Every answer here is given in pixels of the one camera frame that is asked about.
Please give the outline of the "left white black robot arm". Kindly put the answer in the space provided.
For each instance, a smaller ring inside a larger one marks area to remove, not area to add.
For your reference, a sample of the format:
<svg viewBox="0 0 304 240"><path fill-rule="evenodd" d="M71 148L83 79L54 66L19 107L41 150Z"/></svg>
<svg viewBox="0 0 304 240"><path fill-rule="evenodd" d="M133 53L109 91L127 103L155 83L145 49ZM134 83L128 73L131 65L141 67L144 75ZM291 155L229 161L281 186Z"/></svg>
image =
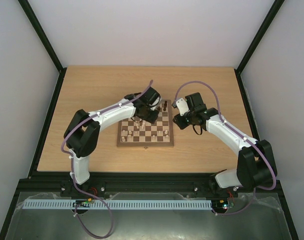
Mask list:
<svg viewBox="0 0 304 240"><path fill-rule="evenodd" d="M89 180L89 156L96 149L101 131L134 117L153 124L159 114L157 107L161 99L155 89L148 87L143 92L128 94L117 103L97 111L78 110L63 135L61 145L62 152L71 159L72 180L78 185Z"/></svg>

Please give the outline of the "wooden chess board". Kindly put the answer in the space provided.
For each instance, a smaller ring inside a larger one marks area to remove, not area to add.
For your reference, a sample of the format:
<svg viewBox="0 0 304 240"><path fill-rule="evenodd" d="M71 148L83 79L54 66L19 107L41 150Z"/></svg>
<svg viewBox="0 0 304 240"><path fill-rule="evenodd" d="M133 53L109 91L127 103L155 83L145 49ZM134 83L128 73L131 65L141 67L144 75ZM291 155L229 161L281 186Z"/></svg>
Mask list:
<svg viewBox="0 0 304 240"><path fill-rule="evenodd" d="M173 122L171 101L169 99L164 99L168 101L168 110L166 112L159 111L157 120L154 123L149 123L147 121L145 125L145 130L137 130L135 122L143 121L138 117L131 117L121 120L118 123L118 134L116 145L120 148L149 148L149 147L173 147L174 146L174 133L173 133ZM132 131L132 139L128 140L128 131ZM169 140L165 140L166 134L165 130L168 130ZM157 136L157 140L152 140L152 135ZM121 137L124 136L126 141L121 141Z"/></svg>

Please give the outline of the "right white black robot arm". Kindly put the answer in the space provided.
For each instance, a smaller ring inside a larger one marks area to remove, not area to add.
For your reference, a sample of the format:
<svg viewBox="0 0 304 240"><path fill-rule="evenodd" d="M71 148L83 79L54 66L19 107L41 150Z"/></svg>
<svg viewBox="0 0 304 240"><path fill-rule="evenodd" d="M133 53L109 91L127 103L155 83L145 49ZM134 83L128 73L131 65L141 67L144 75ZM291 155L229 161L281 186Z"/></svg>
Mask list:
<svg viewBox="0 0 304 240"><path fill-rule="evenodd" d="M237 156L235 169L223 170L214 175L210 191L222 195L229 187L244 187L250 190L276 180L275 159L270 143L258 141L230 124L216 108L207 108L201 95L196 92L174 101L173 107L179 113L173 122L180 128L199 126L219 138Z"/></svg>

